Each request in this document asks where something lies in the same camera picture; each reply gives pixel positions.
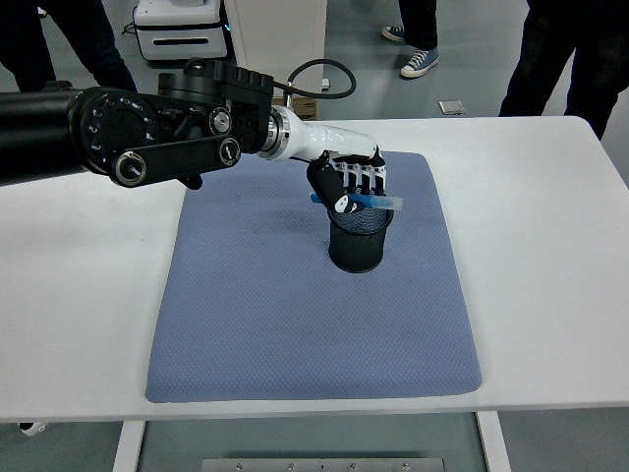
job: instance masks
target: cardboard box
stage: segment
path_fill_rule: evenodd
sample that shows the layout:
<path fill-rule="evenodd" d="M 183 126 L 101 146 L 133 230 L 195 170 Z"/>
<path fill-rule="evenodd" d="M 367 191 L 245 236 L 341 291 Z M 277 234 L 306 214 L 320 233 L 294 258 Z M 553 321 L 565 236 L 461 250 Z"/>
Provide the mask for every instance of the cardboard box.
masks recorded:
<path fill-rule="evenodd" d="M 283 105 L 284 98 L 274 96 L 273 105 Z M 316 120 L 316 99 L 304 96 L 293 96 L 293 111 L 302 121 Z"/>

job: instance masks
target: blue marker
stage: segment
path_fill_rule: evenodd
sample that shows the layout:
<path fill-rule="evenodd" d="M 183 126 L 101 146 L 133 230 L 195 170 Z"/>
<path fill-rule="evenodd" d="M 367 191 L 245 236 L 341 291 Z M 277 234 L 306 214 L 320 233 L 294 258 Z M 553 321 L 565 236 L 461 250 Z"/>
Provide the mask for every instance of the blue marker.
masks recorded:
<path fill-rule="evenodd" d="M 386 197 L 379 195 L 347 194 L 347 196 L 350 200 L 360 202 L 367 208 L 393 209 L 396 211 L 402 209 L 402 202 L 404 200 L 401 197 Z M 314 204 L 321 203 L 321 200 L 315 192 L 311 192 L 311 201 Z"/>

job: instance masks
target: blue sneaker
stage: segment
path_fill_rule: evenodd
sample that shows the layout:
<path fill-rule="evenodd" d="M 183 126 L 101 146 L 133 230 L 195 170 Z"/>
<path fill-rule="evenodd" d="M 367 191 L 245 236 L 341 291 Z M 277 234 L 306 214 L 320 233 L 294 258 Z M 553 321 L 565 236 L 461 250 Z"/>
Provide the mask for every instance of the blue sneaker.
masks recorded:
<path fill-rule="evenodd" d="M 430 51 L 418 49 L 409 59 L 409 62 L 400 70 L 400 74 L 408 79 L 421 77 L 428 72 L 430 68 L 436 66 L 439 62 L 439 53 L 436 48 Z"/>
<path fill-rule="evenodd" d="M 404 27 L 384 27 L 380 33 L 390 41 L 404 42 Z"/>

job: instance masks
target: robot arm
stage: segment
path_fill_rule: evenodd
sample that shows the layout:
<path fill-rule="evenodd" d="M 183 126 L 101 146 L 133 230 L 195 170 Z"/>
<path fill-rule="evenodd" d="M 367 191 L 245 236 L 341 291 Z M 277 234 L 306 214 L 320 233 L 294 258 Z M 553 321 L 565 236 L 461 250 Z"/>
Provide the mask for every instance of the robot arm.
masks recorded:
<path fill-rule="evenodd" d="M 246 152 L 308 162 L 332 211 L 362 208 L 345 190 L 347 181 L 355 191 L 359 173 L 363 191 L 381 195 L 384 162 L 373 139 L 271 107 L 273 84 L 224 62 L 189 61 L 183 75 L 160 74 L 158 95 L 68 83 L 0 94 L 0 185 L 91 171 L 129 188 L 178 179 L 198 189 L 202 173 L 233 167 Z"/>

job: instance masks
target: metal plate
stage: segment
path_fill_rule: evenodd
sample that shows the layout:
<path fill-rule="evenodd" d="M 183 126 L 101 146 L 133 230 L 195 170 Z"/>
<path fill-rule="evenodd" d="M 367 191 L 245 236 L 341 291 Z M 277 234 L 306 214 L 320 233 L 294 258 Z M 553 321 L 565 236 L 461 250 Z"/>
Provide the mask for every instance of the metal plate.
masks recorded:
<path fill-rule="evenodd" d="M 201 472 L 445 472 L 441 458 L 204 459 Z"/>
<path fill-rule="evenodd" d="M 440 100 L 439 108 L 444 115 L 465 115 L 465 108 L 461 100 Z"/>

